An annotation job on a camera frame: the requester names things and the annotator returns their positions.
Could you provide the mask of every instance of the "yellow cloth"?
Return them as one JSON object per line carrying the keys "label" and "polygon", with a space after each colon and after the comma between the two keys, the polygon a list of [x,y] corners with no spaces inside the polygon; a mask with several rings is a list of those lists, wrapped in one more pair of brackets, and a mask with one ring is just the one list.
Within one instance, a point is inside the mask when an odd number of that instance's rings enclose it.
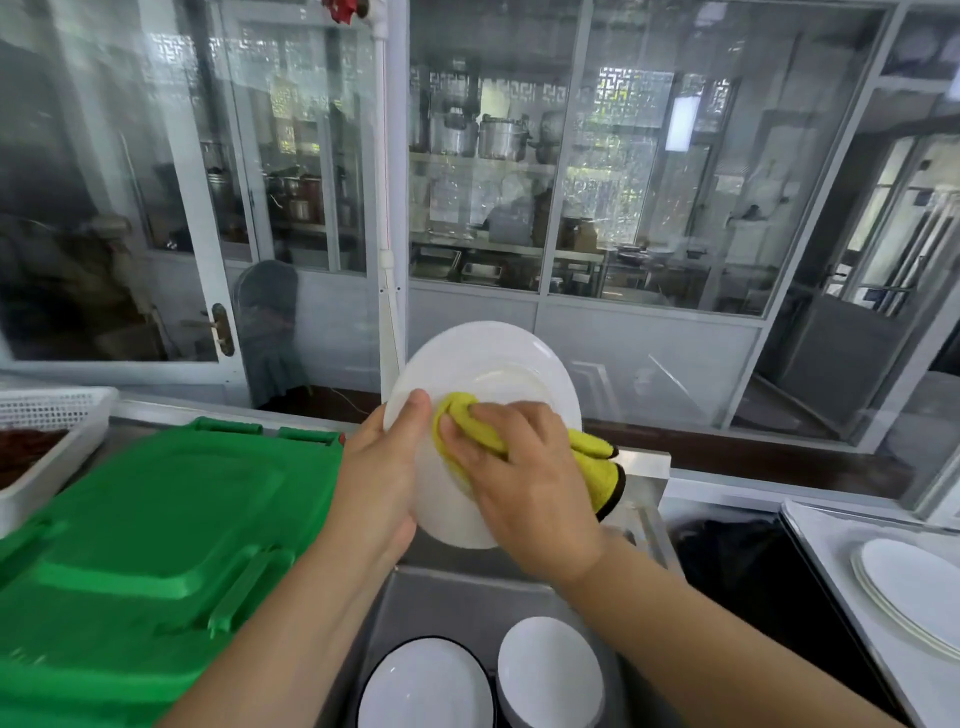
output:
{"label": "yellow cloth", "polygon": [[[440,418],[444,414],[450,415],[453,422],[468,437],[493,454],[505,458],[507,446],[500,439],[496,430],[470,415],[469,408],[475,402],[477,402],[477,398],[467,392],[453,392],[447,395],[437,407],[431,427],[433,443],[437,452],[456,475],[457,485],[471,499],[473,493],[469,487],[467,474],[464,473],[463,468],[460,467],[453,455],[444,447],[444,441],[440,437]],[[567,434],[570,438],[570,448],[573,450],[573,459],[577,461],[580,472],[587,483],[593,512],[597,514],[597,520],[602,521],[620,501],[626,484],[627,477],[623,468],[610,459],[617,455],[617,449],[606,440],[587,435],[580,430],[569,429]]]}

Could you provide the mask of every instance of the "white tray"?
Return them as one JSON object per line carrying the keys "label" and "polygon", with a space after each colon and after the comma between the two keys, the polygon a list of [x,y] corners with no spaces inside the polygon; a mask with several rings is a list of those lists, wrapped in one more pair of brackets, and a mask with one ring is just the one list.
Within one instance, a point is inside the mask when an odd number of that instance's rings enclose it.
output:
{"label": "white tray", "polygon": [[104,441],[112,387],[44,387],[0,391],[0,429],[70,431],[8,488],[0,490],[0,537],[16,530],[57,494]]}

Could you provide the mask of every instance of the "red valve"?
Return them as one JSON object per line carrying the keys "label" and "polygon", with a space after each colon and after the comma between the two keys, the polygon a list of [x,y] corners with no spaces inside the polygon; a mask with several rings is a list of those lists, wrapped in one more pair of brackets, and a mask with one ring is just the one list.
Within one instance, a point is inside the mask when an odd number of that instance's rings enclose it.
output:
{"label": "red valve", "polygon": [[353,15],[358,12],[358,0],[324,0],[324,7],[330,11],[334,22],[350,24]]}

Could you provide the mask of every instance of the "green bin lid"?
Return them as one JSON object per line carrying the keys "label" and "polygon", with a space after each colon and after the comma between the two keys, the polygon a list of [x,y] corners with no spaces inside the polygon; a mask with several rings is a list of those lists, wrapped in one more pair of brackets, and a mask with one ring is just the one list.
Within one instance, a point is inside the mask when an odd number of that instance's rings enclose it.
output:
{"label": "green bin lid", "polygon": [[0,725],[156,719],[316,538],[337,434],[201,418],[0,540]]}

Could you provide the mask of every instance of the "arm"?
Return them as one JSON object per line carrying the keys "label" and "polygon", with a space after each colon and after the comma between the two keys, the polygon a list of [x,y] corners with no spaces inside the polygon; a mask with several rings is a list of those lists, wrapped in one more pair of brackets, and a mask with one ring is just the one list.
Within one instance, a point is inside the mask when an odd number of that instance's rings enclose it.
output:
{"label": "arm", "polygon": [[158,724],[312,726],[384,580],[416,531],[414,449],[430,421],[416,391],[388,434],[383,407],[344,448],[324,529],[229,646]]}
{"label": "arm", "polygon": [[544,404],[476,404],[499,460],[449,418],[441,433],[494,538],[552,583],[694,728],[895,728],[888,715],[607,534],[589,507],[560,418]]}

